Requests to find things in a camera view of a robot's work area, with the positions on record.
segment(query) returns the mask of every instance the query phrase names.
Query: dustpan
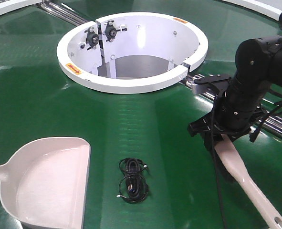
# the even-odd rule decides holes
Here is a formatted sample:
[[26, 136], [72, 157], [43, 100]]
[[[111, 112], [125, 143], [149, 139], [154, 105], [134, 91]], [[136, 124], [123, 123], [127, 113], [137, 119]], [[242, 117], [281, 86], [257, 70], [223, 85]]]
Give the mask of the dustpan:
[[3, 207], [32, 229], [82, 229], [90, 152], [75, 137], [24, 145], [0, 166]]

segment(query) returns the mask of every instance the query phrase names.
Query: white circular bin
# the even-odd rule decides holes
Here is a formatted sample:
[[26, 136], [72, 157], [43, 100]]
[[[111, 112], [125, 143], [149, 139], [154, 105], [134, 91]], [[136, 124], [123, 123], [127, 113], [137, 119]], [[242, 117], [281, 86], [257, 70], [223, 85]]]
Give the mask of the white circular bin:
[[60, 40], [57, 56], [63, 72], [85, 87], [137, 94], [179, 82], [201, 65], [207, 50], [207, 37], [190, 22], [132, 12], [72, 29]]

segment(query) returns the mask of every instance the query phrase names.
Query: black cable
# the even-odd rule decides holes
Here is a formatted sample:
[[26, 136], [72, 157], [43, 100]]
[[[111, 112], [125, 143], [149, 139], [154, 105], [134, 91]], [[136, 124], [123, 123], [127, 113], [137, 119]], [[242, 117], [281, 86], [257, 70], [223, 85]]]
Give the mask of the black cable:
[[213, 108], [212, 108], [212, 111], [211, 111], [211, 145], [212, 145], [212, 156], [213, 156], [213, 162], [214, 162], [215, 179], [216, 179], [216, 185], [217, 185], [217, 193], [218, 193], [221, 219], [222, 219], [224, 229], [228, 229], [228, 224], [227, 224], [225, 212], [224, 212], [223, 199], [222, 199], [222, 193], [221, 193], [221, 188], [220, 188], [220, 181], [219, 181], [219, 177], [218, 177], [218, 166], [217, 166], [217, 160], [216, 160], [216, 151], [215, 151], [215, 147], [214, 147], [215, 142], [214, 142], [213, 127], [214, 127], [214, 117], [215, 117], [214, 115], [215, 115], [217, 97], [218, 97], [218, 95], [216, 94], [215, 97], [214, 97]]
[[273, 116], [273, 114], [275, 112], [277, 112], [279, 109], [282, 108], [282, 100], [278, 101], [276, 103], [274, 103], [274, 105], [277, 105], [272, 111], [270, 111], [269, 113], [265, 114], [262, 118], [261, 118], [261, 123], [258, 125], [258, 127], [254, 130], [254, 132], [252, 134], [250, 134], [250, 141], [251, 142], [255, 142], [257, 136], [260, 133], [260, 130], [262, 128], [262, 126], [264, 125], [264, 122], [267, 120], [267, 118], [269, 118], [270, 116]]
[[[148, 169], [148, 166], [140, 159], [125, 158], [119, 162], [118, 167], [122, 171], [124, 178], [121, 179], [118, 185], [119, 195], [117, 197], [121, 197], [128, 203], [138, 203], [145, 200], [148, 196], [149, 188], [142, 172]], [[122, 193], [122, 183], [124, 181], [129, 197], [124, 196]]]

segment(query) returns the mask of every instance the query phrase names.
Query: orange warning label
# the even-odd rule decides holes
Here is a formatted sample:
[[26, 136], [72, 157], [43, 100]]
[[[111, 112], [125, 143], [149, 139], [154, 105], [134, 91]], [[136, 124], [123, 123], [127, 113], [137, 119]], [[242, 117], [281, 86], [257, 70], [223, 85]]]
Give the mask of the orange warning label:
[[67, 63], [65, 66], [67, 66], [75, 75], [80, 75], [82, 73], [82, 71], [72, 63]]
[[188, 23], [188, 21], [183, 20], [183, 19], [181, 19], [181, 18], [173, 18], [173, 19], [176, 20], [176, 21], [182, 22], [182, 23], [184, 23], [184, 24]]

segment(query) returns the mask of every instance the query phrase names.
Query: metal rail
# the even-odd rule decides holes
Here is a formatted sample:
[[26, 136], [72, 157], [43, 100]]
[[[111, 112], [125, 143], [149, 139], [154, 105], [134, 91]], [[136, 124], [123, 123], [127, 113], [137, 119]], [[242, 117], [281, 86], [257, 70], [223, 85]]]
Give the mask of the metal rail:
[[55, 3], [43, 1], [38, 4], [38, 7], [48, 12], [49, 14], [60, 18], [72, 25], [79, 26], [88, 22], [86, 19], [80, 17], [79, 15], [73, 13], [67, 8], [61, 7]]
[[[198, 77], [198, 78], [203, 78], [205, 76], [201, 75], [201, 74], [198, 74], [194, 77]], [[194, 77], [190, 77], [190, 76], [187, 76], [185, 81], [183, 81], [182, 83], [188, 87], [189, 89], [191, 89], [191, 81], [194, 79]], [[211, 94], [211, 93], [203, 93], [201, 94], [200, 96], [203, 96], [207, 99], [209, 99], [210, 101], [213, 101], [214, 100], [214, 95]], [[275, 116], [275, 117], [272, 117], [270, 116], [269, 118], [267, 118], [266, 122], [263, 124], [263, 128], [266, 129], [267, 131], [269, 131], [270, 133], [278, 136], [279, 138], [282, 139], [282, 118], [281, 117], [278, 117], [278, 116]]]

